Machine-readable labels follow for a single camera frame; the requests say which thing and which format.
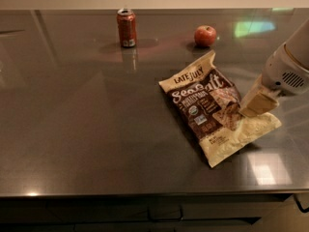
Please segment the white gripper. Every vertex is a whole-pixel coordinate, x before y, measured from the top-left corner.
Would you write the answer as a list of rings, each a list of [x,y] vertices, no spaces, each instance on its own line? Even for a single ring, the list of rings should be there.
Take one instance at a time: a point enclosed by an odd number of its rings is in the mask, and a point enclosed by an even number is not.
[[[309,70],[302,65],[287,48],[281,44],[269,56],[252,87],[240,102],[239,112],[246,117],[256,117],[275,109],[279,102],[261,84],[281,96],[301,95],[309,90]]]

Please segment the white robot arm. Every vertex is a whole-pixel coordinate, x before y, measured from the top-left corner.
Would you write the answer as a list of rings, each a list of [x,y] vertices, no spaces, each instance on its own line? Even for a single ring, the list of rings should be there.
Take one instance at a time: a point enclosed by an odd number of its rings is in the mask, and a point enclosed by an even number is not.
[[[296,96],[309,89],[309,20],[283,42],[267,59],[262,73],[240,102],[246,117],[267,113],[278,99]]]

